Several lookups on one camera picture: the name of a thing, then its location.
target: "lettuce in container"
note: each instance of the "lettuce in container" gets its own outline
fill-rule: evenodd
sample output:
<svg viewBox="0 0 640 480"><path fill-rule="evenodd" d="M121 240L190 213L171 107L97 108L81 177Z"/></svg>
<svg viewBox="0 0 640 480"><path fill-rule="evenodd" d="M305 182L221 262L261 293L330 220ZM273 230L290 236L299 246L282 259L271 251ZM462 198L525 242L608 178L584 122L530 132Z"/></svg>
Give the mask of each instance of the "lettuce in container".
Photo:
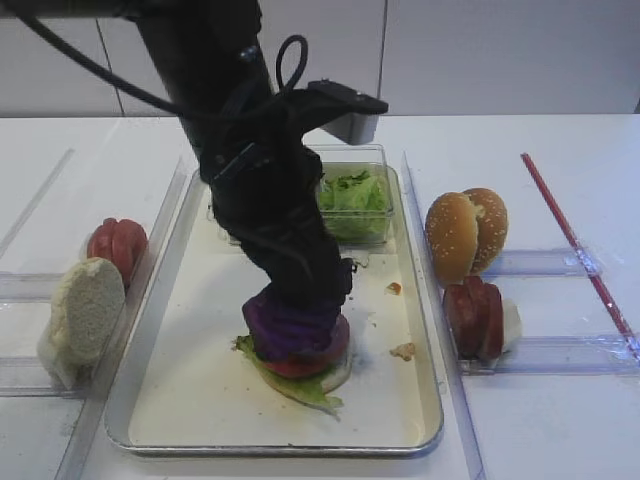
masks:
<svg viewBox="0 0 640 480"><path fill-rule="evenodd" d="M325 225L338 242L385 240L389 195L383 176L363 170L357 175L323 179L317 200Z"/></svg>

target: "white table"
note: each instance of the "white table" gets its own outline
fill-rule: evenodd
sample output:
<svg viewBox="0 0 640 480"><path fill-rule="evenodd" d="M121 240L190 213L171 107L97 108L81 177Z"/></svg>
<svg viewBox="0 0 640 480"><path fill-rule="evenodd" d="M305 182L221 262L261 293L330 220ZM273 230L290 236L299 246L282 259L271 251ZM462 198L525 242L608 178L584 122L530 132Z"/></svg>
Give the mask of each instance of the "white table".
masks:
<svg viewBox="0 0 640 480"><path fill-rule="evenodd" d="M324 132L312 132L306 141L335 143ZM402 152L406 152L423 216L435 196L446 190L488 186L499 191L509 207L509 248L563 246L565 241L557 225L519 160L519 154L528 151L574 229L606 262L605 278L612 293L629 322L640 329L640 301L635 293L640 276L634 268L640 264L640 253L635 247L640 226L634 221L640 192L634 192L633 188L640 174L635 161L640 155L640 118L387 117L381 119L375 143L385 147L392 166L399 167ZM79 178L89 178L87 175L95 171L104 182L117 185L123 169L128 169L131 175L152 174L154 182L148 183L152 193L136 194L140 196L138 200L144 200L140 200L144 208L136 207L138 218L144 217L142 221L146 222L152 222L157 213L161 201L158 192L168 183L178 157L195 166L174 119L2 120L0 145L4 157L0 176L2 231L35 191L30 183L34 177L44 178L59 155L70 147L75 149L78 159L89 162L73 167L78 169ZM118 168L110 172L104 168L108 164ZM623 192L630 195L627 200L623 199ZM19 256L20 249L13 255ZM571 306L571 302L564 304L562 299L554 301L560 302L559 308ZM525 319L525 328L536 334L613 333L611 322L596 312L596 304L593 309L585 313L585 318L566 322L536 319L527 325ZM444 380L439 352L434 352L434 356L439 377ZM636 453L640 443L637 377L496 376L465 378L464 383L487 478L596 480L605 474L630 478L637 474L640 466ZM442 394L445 435L437 450L423 459L150 462L116 451L100 429L84 478L466 479L462 444L446 384ZM9 425L4 418L0 415L3 423L0 427L6 431ZM30 428L33 438L44 434L38 428L51 427L30 422ZM47 456L32 453L29 461L22 460L23 455L18 453L29 451L29 435L19 438L23 438L24 445L14 445L0 454L3 467L7 465L9 472L13 467L13 474L7 478L33 478L18 474L38 458Z"/></svg>

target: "food crumb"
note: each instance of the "food crumb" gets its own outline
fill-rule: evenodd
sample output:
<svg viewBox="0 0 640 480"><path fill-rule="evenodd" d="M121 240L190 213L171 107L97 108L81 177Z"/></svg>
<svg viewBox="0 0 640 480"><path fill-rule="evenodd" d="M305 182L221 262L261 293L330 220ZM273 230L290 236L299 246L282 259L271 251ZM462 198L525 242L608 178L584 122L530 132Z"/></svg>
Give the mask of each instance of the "food crumb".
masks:
<svg viewBox="0 0 640 480"><path fill-rule="evenodd" d="M398 345L396 348L389 350L389 353L392 357L400 357L405 362L408 362L416 354L416 346L413 342L403 343L402 345Z"/></svg>
<svg viewBox="0 0 640 480"><path fill-rule="evenodd" d="M402 291L402 286L397 282L391 282L389 285L387 285L387 288L385 288L385 291L392 295L400 295L400 292Z"/></svg>

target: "white bread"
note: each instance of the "white bread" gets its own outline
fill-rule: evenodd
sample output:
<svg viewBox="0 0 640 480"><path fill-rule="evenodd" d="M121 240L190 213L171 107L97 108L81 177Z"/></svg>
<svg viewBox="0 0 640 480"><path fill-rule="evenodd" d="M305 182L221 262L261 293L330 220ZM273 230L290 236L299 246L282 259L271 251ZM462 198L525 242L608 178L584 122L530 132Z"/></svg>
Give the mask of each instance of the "white bread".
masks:
<svg viewBox="0 0 640 480"><path fill-rule="evenodd" d="M469 274L478 249L476 209L463 193L440 195L425 225L438 282L444 287Z"/></svg>
<svg viewBox="0 0 640 480"><path fill-rule="evenodd" d="M51 318L38 342L40 362L66 388L97 363L124 305L120 272L90 258L69 270L51 298Z"/></svg>
<svg viewBox="0 0 640 480"><path fill-rule="evenodd" d="M446 287L486 270L507 237L507 209L497 193L472 188L433 202L425 230L438 282Z"/></svg>

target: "black cable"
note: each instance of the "black cable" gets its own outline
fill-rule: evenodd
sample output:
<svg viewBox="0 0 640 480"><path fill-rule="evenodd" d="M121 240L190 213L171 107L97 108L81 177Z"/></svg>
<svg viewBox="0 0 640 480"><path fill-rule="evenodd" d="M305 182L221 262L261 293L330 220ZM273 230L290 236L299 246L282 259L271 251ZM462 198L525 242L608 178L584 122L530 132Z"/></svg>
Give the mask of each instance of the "black cable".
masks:
<svg viewBox="0 0 640 480"><path fill-rule="evenodd" d="M293 90L295 84L299 81L302 73L307 64L308 59L308 42L301 35L292 35L289 37L280 47L278 51L278 58L280 59L279 65L276 65L276 76L279 79L279 83L282 81L282 73L281 73L281 63L282 57L284 57L284 53L287 48L298 42L301 45L301 54L300 61L298 67L296 68L294 75L292 75L291 79L285 85L281 91L279 91L276 95L272 96L269 100L264 102L262 105L256 107L255 109L245 112L242 114L236 115L216 115L205 112L192 111L189 109L185 109L179 105L163 100L160 97L156 97L155 95L127 82L123 78L115 75L110 72L106 68L97 64L89 57L84 55L82 52L77 50L75 47L67 43L64 39L56 35L53 31L51 31L47 26L45 26L42 22L40 22L37 18L30 15L27 11L25 11L21 6L17 5L17 2L13 2L12 0L1 0L2 3L6 6L7 9L11 10L15 16L22 21L27 27L29 27L34 33L39 35L43 40L45 40L49 45L54 47L59 52L63 53L71 60L87 69L94 75L96 75L101 80L109 83L122 90L125 93L128 93L134 98L145 102L155 108L163 110L165 112L171 113L172 115L176 115L178 117L187 118L187 119L198 119L198 120L207 120L213 122L220 123L233 123L233 122L242 122L246 120L252 120L264 115L270 108L279 103L282 100L282 97L285 93L290 90Z"/></svg>

